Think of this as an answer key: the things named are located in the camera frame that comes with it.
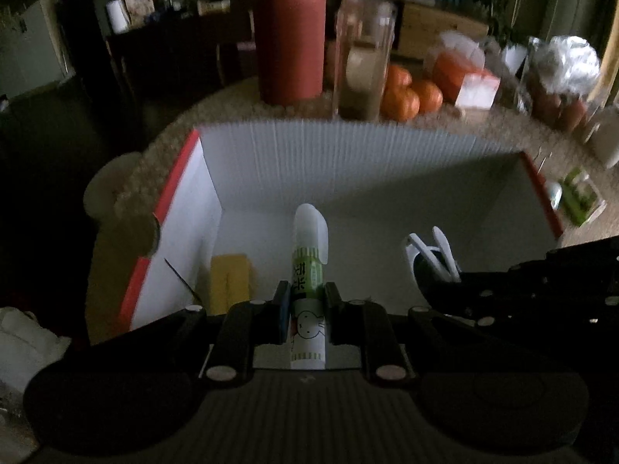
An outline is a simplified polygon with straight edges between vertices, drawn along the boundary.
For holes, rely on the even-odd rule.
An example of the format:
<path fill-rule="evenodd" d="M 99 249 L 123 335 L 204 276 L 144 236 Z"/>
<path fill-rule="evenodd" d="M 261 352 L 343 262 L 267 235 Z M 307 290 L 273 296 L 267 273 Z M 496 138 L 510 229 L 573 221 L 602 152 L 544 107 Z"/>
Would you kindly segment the wooden tv cabinet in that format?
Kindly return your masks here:
<path fill-rule="evenodd" d="M 489 26 L 409 0 L 326 0 L 325 50 L 339 62 L 355 47 L 423 60 L 444 31 L 482 40 Z"/>

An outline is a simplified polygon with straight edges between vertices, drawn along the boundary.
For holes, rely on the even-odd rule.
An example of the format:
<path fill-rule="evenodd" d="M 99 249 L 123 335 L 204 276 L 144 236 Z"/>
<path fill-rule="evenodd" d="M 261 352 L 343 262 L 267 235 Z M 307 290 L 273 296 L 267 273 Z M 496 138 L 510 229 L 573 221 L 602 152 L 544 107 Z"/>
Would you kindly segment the yellow rectangular box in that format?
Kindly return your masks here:
<path fill-rule="evenodd" d="M 245 254 L 221 254 L 211 259 L 209 309 L 213 315 L 226 314 L 238 303 L 252 297 L 252 265 Z"/>

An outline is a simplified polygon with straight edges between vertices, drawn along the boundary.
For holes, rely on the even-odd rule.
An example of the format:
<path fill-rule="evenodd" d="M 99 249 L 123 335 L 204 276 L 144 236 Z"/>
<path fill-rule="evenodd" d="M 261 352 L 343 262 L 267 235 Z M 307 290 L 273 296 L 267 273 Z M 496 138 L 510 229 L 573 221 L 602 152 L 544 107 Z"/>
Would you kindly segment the green white bottle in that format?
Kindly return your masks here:
<path fill-rule="evenodd" d="M 296 209 L 293 225 L 293 370 L 324 370 L 326 367 L 326 320 L 320 295 L 324 287 L 323 269 L 327 261 L 326 220 L 317 207 L 302 203 Z"/>

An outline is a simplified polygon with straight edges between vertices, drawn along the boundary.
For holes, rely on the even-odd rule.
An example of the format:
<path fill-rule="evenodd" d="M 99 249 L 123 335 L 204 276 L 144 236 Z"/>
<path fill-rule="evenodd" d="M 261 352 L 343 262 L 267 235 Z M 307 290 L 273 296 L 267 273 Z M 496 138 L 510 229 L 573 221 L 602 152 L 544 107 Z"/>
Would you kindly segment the red white cardboard box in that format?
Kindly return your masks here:
<path fill-rule="evenodd" d="M 419 304 L 403 244 L 447 235 L 462 269 L 542 258 L 563 235 L 526 153 L 471 135 L 329 121 L 246 121 L 193 130 L 137 195 L 155 245 L 135 263 L 115 328 L 182 307 L 211 260 L 243 254 L 254 294 L 292 274 L 293 218 L 315 205 L 328 225 L 326 278 L 348 299 L 392 313 Z"/>

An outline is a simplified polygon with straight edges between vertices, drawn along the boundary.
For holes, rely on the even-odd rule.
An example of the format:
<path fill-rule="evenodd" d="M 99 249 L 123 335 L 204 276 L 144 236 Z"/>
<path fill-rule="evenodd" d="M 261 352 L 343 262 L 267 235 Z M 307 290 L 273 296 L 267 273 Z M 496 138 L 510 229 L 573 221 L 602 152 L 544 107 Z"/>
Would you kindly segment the tall red thermos bottle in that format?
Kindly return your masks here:
<path fill-rule="evenodd" d="M 326 0 L 255 0 L 261 99 L 289 106 L 322 93 Z"/>

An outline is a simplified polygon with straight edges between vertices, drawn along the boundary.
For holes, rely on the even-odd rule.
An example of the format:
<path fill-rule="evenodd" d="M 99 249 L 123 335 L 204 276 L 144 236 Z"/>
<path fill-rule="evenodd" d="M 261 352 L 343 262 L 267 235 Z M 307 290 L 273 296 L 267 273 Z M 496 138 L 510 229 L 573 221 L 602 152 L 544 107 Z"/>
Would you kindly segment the orange fruit left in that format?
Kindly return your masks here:
<path fill-rule="evenodd" d="M 406 123 L 419 114 L 420 98 L 408 87 L 387 88 L 381 104 L 381 113 L 385 118 Z"/>

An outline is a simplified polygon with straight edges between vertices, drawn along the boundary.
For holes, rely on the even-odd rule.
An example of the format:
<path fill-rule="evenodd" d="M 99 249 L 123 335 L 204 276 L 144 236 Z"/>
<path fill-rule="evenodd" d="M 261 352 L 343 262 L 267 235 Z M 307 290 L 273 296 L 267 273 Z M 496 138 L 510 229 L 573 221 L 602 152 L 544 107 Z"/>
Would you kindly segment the white paper roll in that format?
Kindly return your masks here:
<path fill-rule="evenodd" d="M 115 35 L 129 31 L 130 18 L 125 9 L 124 0 L 112 0 L 106 4 L 110 26 Z"/>

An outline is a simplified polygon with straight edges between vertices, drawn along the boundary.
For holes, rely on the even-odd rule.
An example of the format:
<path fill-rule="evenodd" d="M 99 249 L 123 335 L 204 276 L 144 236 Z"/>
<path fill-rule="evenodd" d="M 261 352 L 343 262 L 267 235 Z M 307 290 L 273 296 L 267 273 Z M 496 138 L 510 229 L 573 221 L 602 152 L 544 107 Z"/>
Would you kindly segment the white plastic bag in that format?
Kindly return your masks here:
<path fill-rule="evenodd" d="M 596 50 L 584 38 L 555 36 L 532 56 L 533 69 L 544 91 L 560 96 L 588 96 L 600 76 Z"/>

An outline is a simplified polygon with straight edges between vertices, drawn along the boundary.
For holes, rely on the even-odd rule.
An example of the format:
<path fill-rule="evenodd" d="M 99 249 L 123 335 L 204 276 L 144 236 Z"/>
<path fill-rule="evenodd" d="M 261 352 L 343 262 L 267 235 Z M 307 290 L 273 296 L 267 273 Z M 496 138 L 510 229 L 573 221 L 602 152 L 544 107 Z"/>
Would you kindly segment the orange fruit right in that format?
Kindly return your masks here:
<path fill-rule="evenodd" d="M 413 80 L 410 88 L 417 93 L 420 102 L 420 114 L 435 113 L 443 104 L 443 93 L 438 86 L 430 80 L 421 78 Z"/>

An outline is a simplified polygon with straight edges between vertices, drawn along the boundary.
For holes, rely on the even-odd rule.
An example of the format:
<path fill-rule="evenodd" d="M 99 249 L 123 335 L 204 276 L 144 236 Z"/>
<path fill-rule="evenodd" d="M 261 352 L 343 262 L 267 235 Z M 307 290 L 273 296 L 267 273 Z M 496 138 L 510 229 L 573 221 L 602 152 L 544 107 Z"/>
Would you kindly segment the orange tissue pack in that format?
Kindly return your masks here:
<path fill-rule="evenodd" d="M 475 41 L 459 31 L 443 31 L 428 50 L 430 80 L 445 101 L 461 109 L 489 110 L 501 80 L 486 68 L 486 56 Z"/>

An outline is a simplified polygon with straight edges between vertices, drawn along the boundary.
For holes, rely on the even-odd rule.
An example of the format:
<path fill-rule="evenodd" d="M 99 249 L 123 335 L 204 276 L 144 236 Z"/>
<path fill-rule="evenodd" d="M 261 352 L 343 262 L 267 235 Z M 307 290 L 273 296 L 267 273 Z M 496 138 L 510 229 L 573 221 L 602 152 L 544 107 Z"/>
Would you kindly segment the orange fruit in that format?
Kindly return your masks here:
<path fill-rule="evenodd" d="M 410 88 L 417 93 L 420 102 L 420 114 L 435 113 L 443 104 L 443 93 L 438 86 L 430 80 L 421 78 L 413 80 Z"/>
<path fill-rule="evenodd" d="M 407 68 L 394 63 L 388 66 L 385 85 L 387 90 L 408 88 L 411 83 L 412 76 Z"/>
<path fill-rule="evenodd" d="M 381 104 L 381 113 L 385 118 L 406 123 L 419 114 L 420 98 L 408 87 L 387 88 Z"/>

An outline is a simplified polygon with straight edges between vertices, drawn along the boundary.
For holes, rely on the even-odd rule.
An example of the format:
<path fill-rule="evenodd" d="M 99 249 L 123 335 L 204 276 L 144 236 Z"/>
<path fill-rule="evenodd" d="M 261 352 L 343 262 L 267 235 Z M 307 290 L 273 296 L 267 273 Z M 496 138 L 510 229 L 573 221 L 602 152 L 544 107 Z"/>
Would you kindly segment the clear glass jar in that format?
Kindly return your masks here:
<path fill-rule="evenodd" d="M 336 31 L 333 112 L 345 121 L 375 121 L 395 35 L 395 6 L 385 0 L 342 0 Z"/>

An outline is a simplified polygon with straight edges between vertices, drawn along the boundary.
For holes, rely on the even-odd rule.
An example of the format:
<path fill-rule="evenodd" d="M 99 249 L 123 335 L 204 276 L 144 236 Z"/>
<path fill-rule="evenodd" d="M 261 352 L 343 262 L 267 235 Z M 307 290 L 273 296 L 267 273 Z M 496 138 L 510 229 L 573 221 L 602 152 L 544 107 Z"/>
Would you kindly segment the orange fruit middle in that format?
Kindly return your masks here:
<path fill-rule="evenodd" d="M 385 85 L 387 90 L 408 88 L 411 83 L 412 76 L 407 68 L 394 63 L 388 66 Z"/>

